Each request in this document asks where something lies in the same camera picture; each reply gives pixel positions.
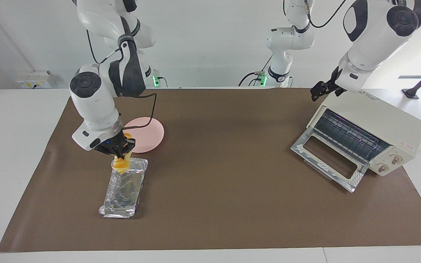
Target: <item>black stand base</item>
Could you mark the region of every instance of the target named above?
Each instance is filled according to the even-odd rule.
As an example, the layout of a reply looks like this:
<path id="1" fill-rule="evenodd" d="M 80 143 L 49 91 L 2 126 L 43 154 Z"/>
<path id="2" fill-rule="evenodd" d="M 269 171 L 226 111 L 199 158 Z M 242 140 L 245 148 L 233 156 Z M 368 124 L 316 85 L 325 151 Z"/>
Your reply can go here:
<path id="1" fill-rule="evenodd" d="M 417 96 L 417 95 L 412 96 L 412 95 L 410 95 L 409 93 L 407 93 L 407 91 L 408 91 L 408 89 L 406 89 L 406 88 L 404 88 L 404 89 L 402 90 L 402 93 L 404 93 L 404 95 L 405 95 L 407 98 L 409 98 L 409 99 L 414 99 L 414 100 L 418 100 L 418 96 Z"/>

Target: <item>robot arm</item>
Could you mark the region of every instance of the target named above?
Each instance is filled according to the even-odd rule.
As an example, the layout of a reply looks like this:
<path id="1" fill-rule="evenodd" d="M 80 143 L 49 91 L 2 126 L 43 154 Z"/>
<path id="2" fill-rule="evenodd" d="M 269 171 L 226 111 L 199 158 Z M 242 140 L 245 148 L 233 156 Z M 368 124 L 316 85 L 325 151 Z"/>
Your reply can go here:
<path id="1" fill-rule="evenodd" d="M 120 114 L 113 97 L 137 97 L 145 90 L 144 76 L 151 68 L 138 45 L 153 46 L 150 28 L 141 27 L 139 20 L 129 13 L 136 9 L 135 0 L 73 0 L 77 15 L 87 30 L 108 41 L 116 42 L 120 60 L 109 67 L 104 64 L 85 65 L 71 80 L 70 92 L 82 125 L 72 135 L 83 149 L 124 158 L 135 146 L 135 140 L 125 137 Z"/>
<path id="2" fill-rule="evenodd" d="M 331 79 L 311 89 L 311 98 L 346 90 L 358 92 L 381 63 L 397 52 L 421 26 L 421 0 L 356 0 L 344 17 L 344 30 L 353 42 Z"/>
<path id="3" fill-rule="evenodd" d="M 309 8 L 314 0 L 309 0 Z M 289 50 L 303 50 L 313 46 L 314 32 L 310 30 L 310 22 L 306 14 L 304 0 L 287 0 L 285 4 L 287 20 L 293 25 L 290 28 L 272 29 L 266 37 L 266 45 L 272 51 L 272 63 L 265 74 L 267 85 L 285 87 L 293 62 Z"/>

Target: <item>white wall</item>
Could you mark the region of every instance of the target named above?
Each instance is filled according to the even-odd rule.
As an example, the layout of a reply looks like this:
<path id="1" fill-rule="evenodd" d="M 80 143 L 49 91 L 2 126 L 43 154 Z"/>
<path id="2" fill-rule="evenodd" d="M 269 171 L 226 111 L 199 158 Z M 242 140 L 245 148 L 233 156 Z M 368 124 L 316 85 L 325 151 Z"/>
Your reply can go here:
<path id="1" fill-rule="evenodd" d="M 314 22 L 326 21 L 338 2 L 318 1 Z M 352 2 L 328 26 L 314 29 L 314 47 L 292 52 L 294 86 L 309 87 L 330 77 L 351 45 L 341 21 Z M 279 0 L 140 0 L 136 16 L 155 31 L 156 46 L 145 50 L 150 64 L 175 87 L 237 85 L 269 58 L 264 45 L 267 31 L 290 26 Z M 50 70 L 62 88 L 81 65 L 92 63 L 85 30 L 71 0 L 0 0 L 0 25 L 13 42 L 13 50 L 22 53 L 23 58 L 15 60 L 26 59 L 22 67 Z M 99 59 L 110 53 L 101 38 L 93 36 L 92 41 Z M 395 80 L 420 51 L 421 28 L 366 86 L 384 87 L 388 80 Z M 10 73 L 14 63 L 5 62 L 11 56 L 17 57 L 0 48 L 0 72 L 6 73 L 0 77 L 0 88 L 10 86 L 8 79 L 14 76 Z"/>

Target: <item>brand logo on oven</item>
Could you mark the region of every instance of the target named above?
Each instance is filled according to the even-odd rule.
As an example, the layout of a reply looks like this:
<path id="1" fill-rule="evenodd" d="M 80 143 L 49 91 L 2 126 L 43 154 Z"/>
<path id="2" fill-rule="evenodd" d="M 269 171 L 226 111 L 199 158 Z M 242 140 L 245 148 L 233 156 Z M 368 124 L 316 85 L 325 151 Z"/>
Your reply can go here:
<path id="1" fill-rule="evenodd" d="M 406 143 L 404 141 L 400 141 L 399 144 L 402 145 L 402 146 L 404 146 L 405 148 L 408 148 L 410 150 L 414 150 L 414 147 L 412 145 L 410 145 L 410 144 L 408 144 L 408 143 Z"/>

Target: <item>white toaster oven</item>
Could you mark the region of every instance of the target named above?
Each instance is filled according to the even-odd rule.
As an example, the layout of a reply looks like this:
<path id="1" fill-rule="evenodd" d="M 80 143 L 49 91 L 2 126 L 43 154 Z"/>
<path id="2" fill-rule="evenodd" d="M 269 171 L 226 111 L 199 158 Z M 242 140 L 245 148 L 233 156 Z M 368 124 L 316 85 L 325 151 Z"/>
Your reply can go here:
<path id="1" fill-rule="evenodd" d="M 310 153 L 305 144 L 312 137 L 354 163 L 353 174 L 342 175 Z M 353 193 L 368 169 L 387 175 L 412 160 L 420 143 L 421 120 L 361 91 L 345 92 L 340 97 L 331 93 L 292 150 Z"/>

